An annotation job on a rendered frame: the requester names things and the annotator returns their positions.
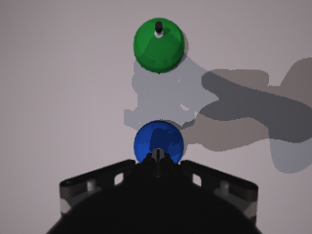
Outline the green service bell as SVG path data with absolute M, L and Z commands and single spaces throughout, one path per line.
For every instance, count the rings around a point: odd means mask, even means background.
M 151 19 L 137 30 L 134 52 L 144 69 L 158 74 L 167 72 L 177 67 L 183 57 L 184 36 L 171 20 Z

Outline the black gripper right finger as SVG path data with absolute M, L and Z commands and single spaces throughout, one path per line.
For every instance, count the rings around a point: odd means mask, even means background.
M 201 185 L 193 182 L 193 174 L 200 177 Z M 169 153 L 164 153 L 164 149 L 158 149 L 158 176 L 196 184 L 213 192 L 237 207 L 256 225 L 258 186 L 255 183 L 193 161 L 182 160 L 180 164 L 175 163 Z

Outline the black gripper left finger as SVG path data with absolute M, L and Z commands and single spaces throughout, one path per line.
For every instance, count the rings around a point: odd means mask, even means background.
M 158 149 L 147 153 L 141 163 L 136 164 L 135 160 L 128 159 L 63 180 L 59 184 L 60 216 L 65 215 L 81 200 L 115 185 L 115 177 L 121 173 L 123 180 L 120 183 L 158 176 Z

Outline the blue bell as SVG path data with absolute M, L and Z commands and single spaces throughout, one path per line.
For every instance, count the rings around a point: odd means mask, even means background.
M 166 121 L 152 121 L 142 126 L 136 133 L 134 152 L 139 163 L 152 153 L 153 149 L 164 149 L 175 163 L 181 160 L 184 150 L 180 131 Z

